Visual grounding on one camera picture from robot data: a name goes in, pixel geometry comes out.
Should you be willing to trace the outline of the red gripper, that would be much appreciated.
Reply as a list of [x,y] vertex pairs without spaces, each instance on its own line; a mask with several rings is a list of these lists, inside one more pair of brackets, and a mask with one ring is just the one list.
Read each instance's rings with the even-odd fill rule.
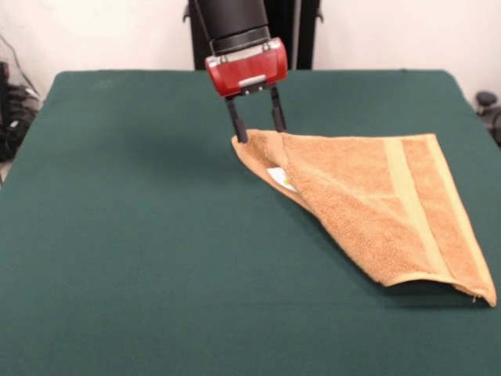
[[[287,51],[280,38],[263,44],[220,56],[209,56],[205,67],[221,97],[225,98],[232,125],[239,143],[247,142],[247,130],[238,115],[234,99],[230,96],[249,91],[258,84],[271,85],[284,80],[288,75]],[[272,118],[277,132],[285,132],[287,124],[276,86],[270,89]]]

